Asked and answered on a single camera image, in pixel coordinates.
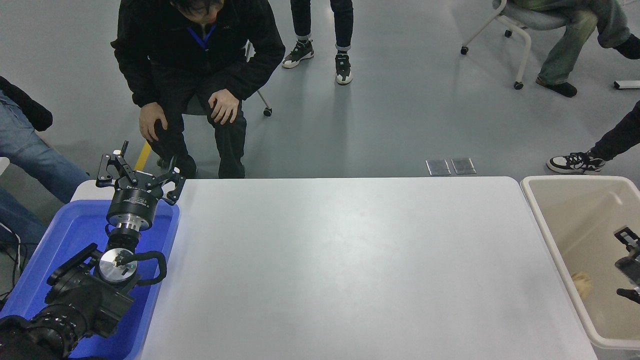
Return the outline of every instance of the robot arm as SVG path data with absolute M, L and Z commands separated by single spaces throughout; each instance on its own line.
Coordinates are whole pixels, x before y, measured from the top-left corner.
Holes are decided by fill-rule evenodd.
M 628 256 L 616 261 L 616 268 L 635 286 L 633 290 L 618 289 L 616 293 L 640 304 L 640 239 L 628 227 L 624 227 L 614 235 L 626 246 L 629 253 Z
M 149 229 L 157 202 L 174 205 L 185 178 L 174 169 L 159 177 L 131 170 L 124 160 L 127 142 L 120 151 L 103 154 L 96 185 L 113 186 L 115 193 L 107 213 L 114 228 L 108 232 L 104 252 L 95 243 L 71 257 L 48 278 L 51 290 L 47 307 L 31 320 L 20 316 L 0 319 L 0 360 L 67 359 L 83 338 L 98 334 L 108 338 L 133 304 L 129 292 L 135 286 L 156 284 L 166 276 L 166 260 L 158 251 L 136 253 L 141 231 Z M 109 170 L 115 169 L 117 177 Z M 162 186 L 175 189 L 164 196 Z M 140 279 L 139 261 L 156 259 L 160 274 Z

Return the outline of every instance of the blue lanyard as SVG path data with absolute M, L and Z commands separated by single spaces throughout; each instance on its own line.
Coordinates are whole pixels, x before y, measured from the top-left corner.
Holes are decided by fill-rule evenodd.
M 209 41 L 209 37 L 211 36 L 211 34 L 213 34 L 213 31 L 216 29 L 216 25 L 212 25 L 211 26 L 211 30 L 209 30 L 209 33 L 207 34 L 207 36 L 204 37 L 204 40 L 202 40 L 198 34 L 196 34 L 195 31 L 193 31 L 193 29 L 191 28 L 187 28 L 187 30 L 189 30 L 189 32 L 191 33 L 191 36 L 196 39 L 196 41 L 198 42 L 198 44 L 200 44 L 200 47 L 202 49 L 204 49 L 204 51 L 209 50 L 208 46 L 207 46 L 207 42 Z

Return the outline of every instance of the beige plastic bin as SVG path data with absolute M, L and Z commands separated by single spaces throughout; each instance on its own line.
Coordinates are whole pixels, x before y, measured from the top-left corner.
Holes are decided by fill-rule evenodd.
M 640 234 L 640 192 L 617 176 L 530 176 L 521 182 L 542 235 L 591 342 L 640 349 L 640 305 L 616 294 L 633 286 L 614 266 L 628 253 L 613 234 Z M 593 291 L 583 301 L 571 274 L 586 272 Z

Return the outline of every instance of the black jacket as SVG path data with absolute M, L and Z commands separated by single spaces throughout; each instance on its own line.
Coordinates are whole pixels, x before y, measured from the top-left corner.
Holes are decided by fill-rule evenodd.
M 111 46 L 138 106 L 159 97 L 152 62 L 207 76 L 241 61 L 244 64 L 230 77 L 226 89 L 246 100 L 267 82 L 284 56 L 285 47 L 267 0 L 225 0 L 207 43 L 208 51 L 200 47 L 188 27 L 202 32 L 200 25 L 182 16 L 169 0 L 120 3 L 118 38 Z M 243 49 L 247 40 L 255 48 L 249 62 Z
M 5 96 L 13 100 L 17 106 L 20 106 L 22 113 L 33 125 L 34 129 L 45 131 L 53 124 L 53 115 L 49 110 L 32 100 L 29 95 L 2 76 L 0 76 L 0 90 Z

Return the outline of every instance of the black pants leg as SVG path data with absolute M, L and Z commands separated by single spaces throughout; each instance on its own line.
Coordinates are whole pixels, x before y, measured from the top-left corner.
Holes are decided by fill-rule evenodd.
M 299 37 L 311 34 L 311 0 L 291 0 L 293 30 Z
M 352 0 L 330 0 L 335 23 L 335 45 L 340 50 L 351 48 L 353 34 Z M 311 0 L 291 0 L 293 29 L 299 37 L 311 34 Z
M 338 50 L 351 48 L 353 34 L 353 2 L 351 0 L 331 0 L 335 23 L 335 46 Z
M 230 73 L 237 68 L 237 65 L 232 65 L 199 84 L 196 94 L 203 108 L 210 108 L 208 100 L 211 94 L 224 89 Z M 244 156 L 246 119 L 242 111 L 242 101 L 238 105 L 236 119 L 233 122 L 227 121 L 224 125 L 214 122 L 211 118 L 211 112 L 209 112 L 207 120 L 215 129 L 216 146 L 220 155 L 218 177 L 220 179 L 243 179 L 244 165 L 241 159 Z
M 158 141 L 149 142 L 151 149 L 164 160 L 176 157 L 175 166 L 186 178 L 196 175 L 196 164 L 187 151 L 184 142 L 184 120 L 182 112 L 195 93 L 199 79 L 185 70 L 154 66 L 154 84 L 160 92 L 158 103 L 164 111 L 167 130 L 156 122 L 155 130 Z
M 591 149 L 593 156 L 609 161 L 640 143 L 640 101 Z

